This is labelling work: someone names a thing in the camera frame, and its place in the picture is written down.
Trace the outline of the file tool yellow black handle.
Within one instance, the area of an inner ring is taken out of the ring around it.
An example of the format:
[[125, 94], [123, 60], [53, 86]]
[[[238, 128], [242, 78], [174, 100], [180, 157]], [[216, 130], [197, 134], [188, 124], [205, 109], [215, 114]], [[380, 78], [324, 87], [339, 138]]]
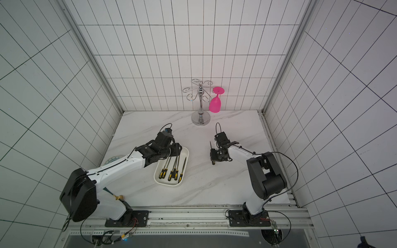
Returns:
[[175, 157], [175, 161], [174, 161], [174, 164], [173, 164], [173, 168], [172, 168], [172, 170], [170, 171], [168, 181], [171, 181], [171, 180], [174, 178], [174, 172], [175, 172], [175, 166], [176, 166], [176, 159], [177, 159], [177, 157]]

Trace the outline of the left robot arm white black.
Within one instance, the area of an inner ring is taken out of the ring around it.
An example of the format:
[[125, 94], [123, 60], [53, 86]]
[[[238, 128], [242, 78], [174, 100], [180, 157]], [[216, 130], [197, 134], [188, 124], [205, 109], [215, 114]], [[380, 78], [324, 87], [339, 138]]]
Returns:
[[73, 222], [84, 221], [89, 217], [102, 217], [128, 226], [133, 222], [131, 206], [123, 196], [112, 192], [104, 195], [107, 187], [129, 173], [151, 164], [180, 155], [182, 146], [173, 137], [172, 129], [166, 128], [148, 143], [136, 147], [132, 152], [104, 166], [84, 170], [74, 170], [60, 195], [60, 201]]

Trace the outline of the brass fitting near arm base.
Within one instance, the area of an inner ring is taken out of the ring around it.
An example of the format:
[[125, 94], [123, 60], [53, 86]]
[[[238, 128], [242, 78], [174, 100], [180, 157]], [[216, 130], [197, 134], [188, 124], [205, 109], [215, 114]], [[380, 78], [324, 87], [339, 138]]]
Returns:
[[119, 201], [124, 201], [125, 200], [125, 197], [123, 195], [114, 195], [114, 197], [115, 197], [116, 200], [119, 200]]

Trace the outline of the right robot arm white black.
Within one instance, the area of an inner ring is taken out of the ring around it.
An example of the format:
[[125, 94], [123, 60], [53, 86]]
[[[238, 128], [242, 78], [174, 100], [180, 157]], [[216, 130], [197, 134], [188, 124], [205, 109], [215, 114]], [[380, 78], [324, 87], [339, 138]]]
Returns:
[[252, 195], [243, 203], [241, 210], [225, 212], [231, 227], [269, 227], [271, 220], [264, 205], [272, 196], [279, 195], [287, 188], [287, 179], [276, 157], [271, 152], [256, 154], [230, 141], [225, 132], [215, 135], [216, 148], [210, 149], [212, 164], [234, 160], [247, 166]]

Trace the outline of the white plastic storage tray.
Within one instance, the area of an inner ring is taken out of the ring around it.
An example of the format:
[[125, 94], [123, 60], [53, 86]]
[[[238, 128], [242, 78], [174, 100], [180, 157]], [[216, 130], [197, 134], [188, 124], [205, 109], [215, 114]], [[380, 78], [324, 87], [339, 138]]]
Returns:
[[[180, 164], [179, 164], [178, 179], [179, 179], [180, 173], [182, 172], [182, 169], [183, 169], [183, 164], [184, 164], [185, 157], [187, 157], [187, 163], [186, 163], [185, 171], [187, 169], [188, 159], [189, 159], [189, 150], [187, 149], [187, 147], [183, 147], [182, 148], [181, 153], [180, 153], [179, 156], [181, 156], [181, 157], [180, 157]], [[161, 173], [161, 171], [162, 171], [167, 159], [160, 160], [157, 163], [157, 167], [156, 167], [156, 170], [154, 172], [154, 181], [155, 181], [155, 183], [157, 183], [159, 185], [168, 186], [168, 187], [177, 187], [177, 186], [182, 184], [185, 171], [184, 171], [184, 174], [183, 174], [183, 178], [182, 178], [182, 180], [181, 180], [181, 182], [179, 184], [178, 184], [178, 179], [175, 181], [174, 178], [173, 178], [171, 181], [168, 181], [170, 171], [172, 170], [173, 164], [174, 164], [174, 161], [175, 161], [175, 157], [170, 157], [170, 158], [171, 158], [171, 160], [170, 160], [170, 163], [169, 163], [169, 166], [168, 166], [167, 173], [165, 175], [165, 179], [159, 179], [159, 174]]]

